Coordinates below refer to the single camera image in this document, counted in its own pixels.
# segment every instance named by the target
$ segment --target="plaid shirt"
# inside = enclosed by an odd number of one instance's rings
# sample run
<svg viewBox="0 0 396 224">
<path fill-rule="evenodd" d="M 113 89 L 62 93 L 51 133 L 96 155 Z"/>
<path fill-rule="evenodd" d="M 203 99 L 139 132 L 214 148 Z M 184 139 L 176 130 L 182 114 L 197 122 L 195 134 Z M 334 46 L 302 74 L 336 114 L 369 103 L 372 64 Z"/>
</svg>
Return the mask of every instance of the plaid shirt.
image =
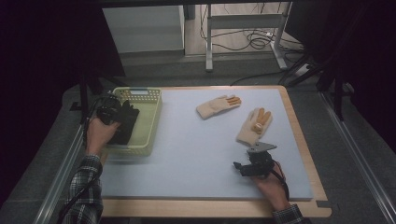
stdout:
<svg viewBox="0 0 396 224">
<path fill-rule="evenodd" d="M 96 155 L 85 156 L 73 176 L 70 184 L 68 203 L 78 194 L 96 175 L 102 173 L 102 164 Z M 102 187 L 99 178 L 81 195 L 64 217 L 63 224 L 69 223 L 99 223 L 103 211 Z"/>
<path fill-rule="evenodd" d="M 311 221 L 304 218 L 297 204 L 293 204 L 290 208 L 273 212 L 274 219 L 277 224 L 310 224 Z"/>
</svg>

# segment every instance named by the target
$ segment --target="green plastic basket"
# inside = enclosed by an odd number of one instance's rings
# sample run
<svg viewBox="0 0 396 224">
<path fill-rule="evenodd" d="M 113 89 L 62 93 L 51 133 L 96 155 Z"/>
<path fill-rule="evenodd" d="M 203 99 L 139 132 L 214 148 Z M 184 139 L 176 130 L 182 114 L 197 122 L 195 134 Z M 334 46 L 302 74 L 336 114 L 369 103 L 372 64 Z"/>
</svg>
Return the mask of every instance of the green plastic basket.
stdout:
<svg viewBox="0 0 396 224">
<path fill-rule="evenodd" d="M 113 94 L 121 103 L 129 100 L 134 108 L 140 110 L 134 130 L 127 145 L 107 145 L 108 153 L 149 156 L 154 144 L 163 105 L 161 89 L 118 87 Z"/>
</svg>

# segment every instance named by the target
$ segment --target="table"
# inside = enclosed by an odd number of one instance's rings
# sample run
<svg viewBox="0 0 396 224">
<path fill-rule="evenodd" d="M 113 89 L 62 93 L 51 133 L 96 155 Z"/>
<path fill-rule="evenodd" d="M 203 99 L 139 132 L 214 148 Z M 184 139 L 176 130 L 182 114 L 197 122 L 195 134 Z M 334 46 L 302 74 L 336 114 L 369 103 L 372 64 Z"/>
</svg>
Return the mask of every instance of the table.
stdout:
<svg viewBox="0 0 396 224">
<path fill-rule="evenodd" d="M 300 151 L 309 178 L 313 199 L 297 203 L 306 217 L 328 217 L 332 209 L 321 207 L 327 197 L 321 185 L 315 164 L 312 161 L 304 140 L 299 122 L 293 111 L 289 96 L 284 87 L 183 87 L 163 88 L 163 90 L 279 90 L 288 114 L 290 127 Z M 102 158 L 106 166 L 106 155 Z M 104 199 L 103 217 L 271 217 L 272 209 L 265 200 L 192 200 L 192 199 Z"/>
</svg>

